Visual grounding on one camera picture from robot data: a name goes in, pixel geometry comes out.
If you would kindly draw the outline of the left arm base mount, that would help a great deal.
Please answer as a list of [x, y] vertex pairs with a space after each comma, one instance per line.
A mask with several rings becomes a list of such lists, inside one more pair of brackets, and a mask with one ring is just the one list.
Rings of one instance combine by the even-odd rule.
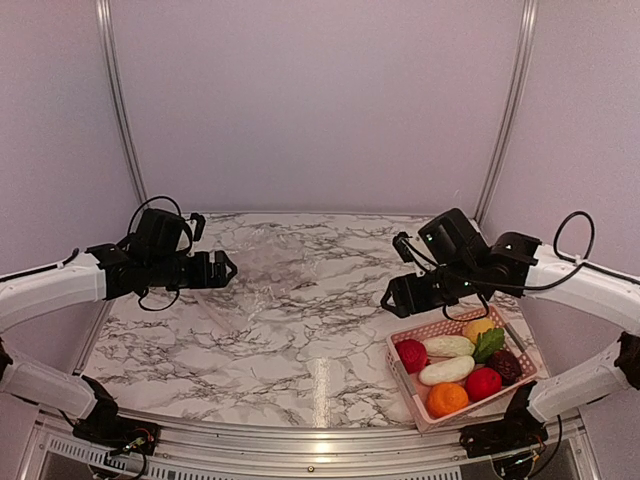
[[160, 426], [153, 422], [123, 417], [113, 399], [98, 399], [85, 419], [73, 427], [77, 438], [111, 449], [111, 456], [131, 452], [151, 456], [156, 448]]

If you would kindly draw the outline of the white radish with leaves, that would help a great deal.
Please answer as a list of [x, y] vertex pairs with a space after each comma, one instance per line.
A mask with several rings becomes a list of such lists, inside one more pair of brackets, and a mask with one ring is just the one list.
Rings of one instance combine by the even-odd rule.
[[455, 358], [440, 358], [440, 361], [431, 363], [418, 374], [418, 380], [425, 386], [435, 386], [439, 383], [455, 383], [468, 377], [477, 365], [484, 365], [487, 359], [500, 350], [505, 342], [503, 328], [494, 328], [478, 337], [475, 351], [472, 356], [460, 356]]

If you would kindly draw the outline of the dark red fuzzy fruit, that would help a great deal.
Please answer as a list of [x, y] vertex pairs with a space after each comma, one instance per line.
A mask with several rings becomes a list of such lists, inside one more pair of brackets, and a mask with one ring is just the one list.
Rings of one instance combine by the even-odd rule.
[[419, 373], [429, 363], [424, 344], [414, 339], [405, 339], [395, 344], [399, 359], [408, 374]]

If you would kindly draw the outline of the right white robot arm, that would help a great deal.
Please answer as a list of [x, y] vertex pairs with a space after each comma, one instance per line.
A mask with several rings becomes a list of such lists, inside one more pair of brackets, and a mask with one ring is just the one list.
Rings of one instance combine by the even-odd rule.
[[439, 256], [430, 269], [396, 277], [383, 294], [383, 309], [399, 318], [499, 291], [549, 300], [604, 319], [621, 328], [616, 343], [578, 366], [519, 388], [495, 438], [515, 448], [535, 425], [566, 410], [639, 386], [639, 280], [571, 258], [540, 240], [510, 232], [493, 247], [464, 249], [456, 260]]

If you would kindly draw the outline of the clear zip top bag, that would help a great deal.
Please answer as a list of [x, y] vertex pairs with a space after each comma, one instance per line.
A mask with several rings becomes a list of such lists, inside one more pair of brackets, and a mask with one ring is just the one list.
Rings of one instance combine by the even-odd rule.
[[228, 286], [189, 293], [219, 335], [246, 329], [260, 313], [318, 281], [319, 261], [302, 236], [274, 224], [259, 226], [235, 241], [229, 257], [238, 273]]

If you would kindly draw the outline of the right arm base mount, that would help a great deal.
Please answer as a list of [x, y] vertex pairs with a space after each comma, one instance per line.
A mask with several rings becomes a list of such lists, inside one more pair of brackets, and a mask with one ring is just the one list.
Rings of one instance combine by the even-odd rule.
[[501, 420], [463, 427], [459, 444], [469, 458], [477, 458], [542, 445], [547, 440], [544, 424], [520, 405], [509, 406]]

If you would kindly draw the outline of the red apple toy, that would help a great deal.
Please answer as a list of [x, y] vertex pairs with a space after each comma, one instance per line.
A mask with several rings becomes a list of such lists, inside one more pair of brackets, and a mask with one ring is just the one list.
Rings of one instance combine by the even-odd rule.
[[465, 390], [472, 402], [490, 397], [502, 388], [502, 377], [497, 371], [483, 367], [472, 372], [466, 379]]

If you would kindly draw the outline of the pink perforated plastic basket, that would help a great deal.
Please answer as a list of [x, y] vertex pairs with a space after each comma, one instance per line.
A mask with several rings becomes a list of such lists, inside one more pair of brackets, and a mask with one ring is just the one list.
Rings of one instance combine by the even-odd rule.
[[[505, 395], [540, 378], [534, 344], [524, 342], [493, 305], [392, 333], [386, 343], [387, 363], [421, 432], [482, 407], [504, 409]], [[500, 379], [501, 367], [489, 370], [479, 361], [482, 353], [497, 351], [512, 354], [518, 364], [511, 385]]]

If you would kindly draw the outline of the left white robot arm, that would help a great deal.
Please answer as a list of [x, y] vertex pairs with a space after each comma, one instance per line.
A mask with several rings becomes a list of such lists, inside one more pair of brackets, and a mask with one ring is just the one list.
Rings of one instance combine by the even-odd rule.
[[[110, 301], [151, 288], [221, 289], [237, 275], [221, 250], [174, 252], [137, 259], [113, 244], [92, 247], [72, 259], [7, 276], [1, 280], [1, 332], [36, 317], [88, 302]], [[9, 346], [1, 347], [1, 391], [86, 420], [106, 445], [125, 438], [117, 404], [96, 382], [66, 374]]]

